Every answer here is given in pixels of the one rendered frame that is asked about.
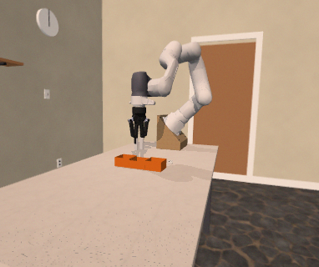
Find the orange three-compartment bin rack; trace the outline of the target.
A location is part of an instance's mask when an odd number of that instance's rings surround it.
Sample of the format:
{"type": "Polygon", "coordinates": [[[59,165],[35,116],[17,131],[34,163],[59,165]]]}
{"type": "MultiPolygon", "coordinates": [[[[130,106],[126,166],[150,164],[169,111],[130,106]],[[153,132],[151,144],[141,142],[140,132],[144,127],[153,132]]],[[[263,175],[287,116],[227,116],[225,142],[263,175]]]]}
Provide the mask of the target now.
{"type": "Polygon", "coordinates": [[[121,154],[114,157],[114,166],[162,172],[166,169],[166,159],[141,158],[137,155],[121,154]]]}

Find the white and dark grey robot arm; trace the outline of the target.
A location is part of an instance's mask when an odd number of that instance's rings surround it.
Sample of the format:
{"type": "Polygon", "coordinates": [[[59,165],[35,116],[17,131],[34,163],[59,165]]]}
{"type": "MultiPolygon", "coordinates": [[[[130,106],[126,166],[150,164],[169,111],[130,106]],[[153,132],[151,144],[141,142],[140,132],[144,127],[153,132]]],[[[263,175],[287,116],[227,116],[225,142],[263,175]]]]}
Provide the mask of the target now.
{"type": "Polygon", "coordinates": [[[177,41],[170,42],[159,57],[160,65],[166,70],[164,77],[152,79],[144,71],[133,73],[131,102],[129,103],[134,107],[145,107],[145,105],[155,105],[155,101],[148,99],[148,97],[168,96],[179,64],[188,62],[195,94],[181,108],[170,113],[167,117],[163,117],[166,126],[179,136],[181,129],[189,119],[212,100],[205,64],[200,54],[201,47],[197,42],[182,46],[177,41]],[[168,66],[169,68],[167,68],[168,66]]]}

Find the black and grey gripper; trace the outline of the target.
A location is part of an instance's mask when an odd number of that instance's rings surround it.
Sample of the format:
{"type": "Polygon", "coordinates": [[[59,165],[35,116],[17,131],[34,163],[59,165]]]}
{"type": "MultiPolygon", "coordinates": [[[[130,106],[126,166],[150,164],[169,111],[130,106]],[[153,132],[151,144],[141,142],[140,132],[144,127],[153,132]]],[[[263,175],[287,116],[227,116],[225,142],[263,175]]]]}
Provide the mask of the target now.
{"type": "Polygon", "coordinates": [[[145,116],[146,107],[132,107],[132,114],[132,118],[128,119],[128,122],[130,135],[134,138],[134,149],[138,150],[138,147],[144,149],[144,138],[147,136],[149,126],[149,118],[145,116]],[[138,132],[140,132],[139,139],[138,132]]]}

